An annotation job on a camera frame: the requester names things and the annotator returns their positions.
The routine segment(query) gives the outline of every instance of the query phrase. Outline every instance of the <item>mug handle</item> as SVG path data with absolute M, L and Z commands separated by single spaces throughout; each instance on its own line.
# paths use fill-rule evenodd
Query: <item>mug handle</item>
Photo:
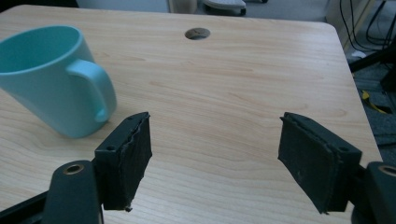
M 96 63 L 77 59 L 67 66 L 71 76 L 82 77 L 93 85 L 101 109 L 96 113 L 96 122 L 105 122 L 116 107 L 116 94 L 107 72 Z

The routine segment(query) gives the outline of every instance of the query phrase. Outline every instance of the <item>light blue mug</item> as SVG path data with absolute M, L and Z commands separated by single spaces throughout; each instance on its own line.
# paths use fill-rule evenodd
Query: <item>light blue mug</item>
M 100 129 L 117 104 L 106 71 L 72 26 L 41 27 L 0 42 L 0 87 L 73 138 Z

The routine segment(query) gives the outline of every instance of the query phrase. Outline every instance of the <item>mug rim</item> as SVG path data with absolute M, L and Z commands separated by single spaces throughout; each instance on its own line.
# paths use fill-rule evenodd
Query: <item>mug rim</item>
M 0 71 L 0 76 L 11 76 L 11 75 L 19 75 L 19 74 L 25 74 L 25 73 L 33 72 L 33 71 L 42 69 L 44 67 L 47 67 L 49 65 L 56 64 L 59 61 L 63 60 L 64 58 L 67 58 L 68 56 L 70 56 L 78 48 L 78 46 L 81 44 L 81 42 L 83 40 L 82 32 L 77 27 L 72 26 L 72 25 L 53 24 L 53 25 L 48 25 L 48 26 L 36 27 L 36 28 L 30 29 L 30 30 L 25 30 L 25 31 L 16 33 L 14 35 L 11 35 L 9 37 L 6 37 L 5 39 L 0 41 L 0 45 L 3 44 L 4 42 L 7 42 L 10 39 L 15 38 L 15 37 L 20 36 L 20 35 L 26 35 L 28 33 L 32 33 L 32 32 L 38 31 L 38 30 L 51 29 L 51 28 L 57 28 L 57 27 L 73 29 L 73 30 L 78 32 L 78 39 L 77 39 L 76 43 L 74 43 L 72 48 L 67 50 L 61 56 L 59 56 L 57 58 L 54 58 L 54 59 L 52 59 L 52 60 L 50 60 L 50 61 L 48 61 L 46 63 L 42 63 L 40 65 L 34 66 L 34 67 L 30 67 L 30 68 L 26 68 L 26 69 L 22 69 L 22 70 L 18 70 L 18 71 L 12 71 L 12 72 L 1 72 Z

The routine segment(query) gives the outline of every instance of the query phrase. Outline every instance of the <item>wooden table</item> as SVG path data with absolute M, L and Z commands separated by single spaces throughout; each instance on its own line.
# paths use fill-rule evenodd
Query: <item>wooden table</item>
M 52 172 L 148 111 L 153 158 L 131 213 L 106 223 L 349 223 L 320 215 L 276 158 L 285 111 L 380 161 L 337 33 L 328 24 L 58 7 L 0 14 L 0 38 L 49 24 L 85 34 L 118 108 L 82 139 L 55 133 L 0 91 L 0 209 L 48 189 Z M 210 36 L 185 37 L 203 27 Z

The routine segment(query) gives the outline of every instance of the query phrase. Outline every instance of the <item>wood grain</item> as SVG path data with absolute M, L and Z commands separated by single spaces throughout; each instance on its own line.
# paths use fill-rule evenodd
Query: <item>wood grain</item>
M 0 91 L 0 209 L 49 187 L 127 116 L 148 111 L 153 158 L 130 213 L 106 223 L 349 223 L 320 215 L 276 159 L 285 111 L 314 119 L 380 161 L 335 30 L 325 23 L 15 7 L 0 39 L 49 24 L 82 30 L 118 108 L 97 133 L 68 139 Z M 184 34 L 203 27 L 210 36 Z

